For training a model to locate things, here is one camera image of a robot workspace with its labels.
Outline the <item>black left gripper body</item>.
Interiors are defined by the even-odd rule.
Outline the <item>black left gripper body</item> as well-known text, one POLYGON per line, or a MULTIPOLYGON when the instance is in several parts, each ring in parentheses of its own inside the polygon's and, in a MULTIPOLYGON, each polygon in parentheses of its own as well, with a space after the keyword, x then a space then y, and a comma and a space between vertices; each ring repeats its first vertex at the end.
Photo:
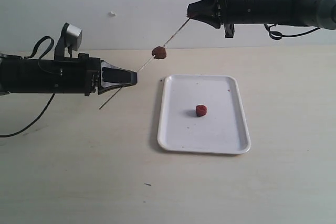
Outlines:
POLYGON ((100 64, 88 54, 60 61, 1 54, 1 92, 89 96, 99 86, 100 64))

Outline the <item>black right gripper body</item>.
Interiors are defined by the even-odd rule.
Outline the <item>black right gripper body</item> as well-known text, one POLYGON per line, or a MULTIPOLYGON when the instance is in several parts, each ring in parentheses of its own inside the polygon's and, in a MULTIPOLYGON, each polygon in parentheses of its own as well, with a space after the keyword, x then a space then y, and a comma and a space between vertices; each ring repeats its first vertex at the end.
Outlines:
POLYGON ((217 9, 225 37, 233 38, 237 24, 281 24, 290 21, 292 0, 217 0, 217 9))

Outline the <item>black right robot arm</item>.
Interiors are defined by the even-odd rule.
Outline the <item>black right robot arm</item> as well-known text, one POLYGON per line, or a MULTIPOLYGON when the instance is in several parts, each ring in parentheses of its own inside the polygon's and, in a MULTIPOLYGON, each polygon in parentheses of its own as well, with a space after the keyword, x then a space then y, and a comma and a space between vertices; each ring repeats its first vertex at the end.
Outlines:
POLYGON ((273 31, 279 26, 335 29, 335 0, 201 0, 191 3, 187 17, 225 30, 232 38, 235 25, 262 24, 274 40, 284 35, 273 31))

